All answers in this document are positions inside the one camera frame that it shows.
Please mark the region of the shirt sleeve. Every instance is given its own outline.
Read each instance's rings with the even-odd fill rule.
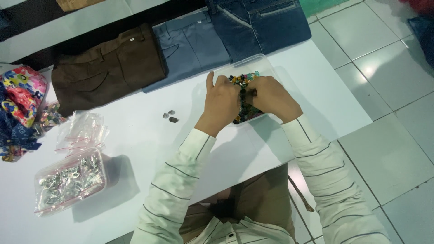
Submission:
[[[282,125],[309,191],[326,244],[389,244],[387,233],[349,176],[341,150],[320,135],[303,114]]]
[[[131,244],[183,243],[179,228],[215,141],[214,137],[193,129],[175,155],[164,162],[140,209]]]

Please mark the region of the green wall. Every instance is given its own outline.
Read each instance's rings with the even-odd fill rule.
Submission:
[[[306,15],[309,17],[314,13],[321,12],[335,5],[341,4],[348,0],[299,0],[301,7]]]

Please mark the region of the left hand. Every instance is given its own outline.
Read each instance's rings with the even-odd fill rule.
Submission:
[[[205,110],[195,128],[217,137],[218,132],[231,123],[240,111],[240,86],[219,76],[213,85],[214,71],[207,76]]]

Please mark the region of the red cloth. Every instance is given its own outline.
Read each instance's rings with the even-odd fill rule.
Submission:
[[[409,2],[410,6],[418,13],[434,14],[434,0],[400,0],[401,2]]]

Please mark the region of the tile floor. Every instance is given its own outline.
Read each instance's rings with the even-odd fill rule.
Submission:
[[[308,18],[314,43],[374,121],[333,143],[393,244],[434,240],[434,69],[406,24],[414,16],[398,0],[349,0]],[[294,161],[288,174],[315,207]],[[324,244],[319,215],[289,191],[297,241]]]

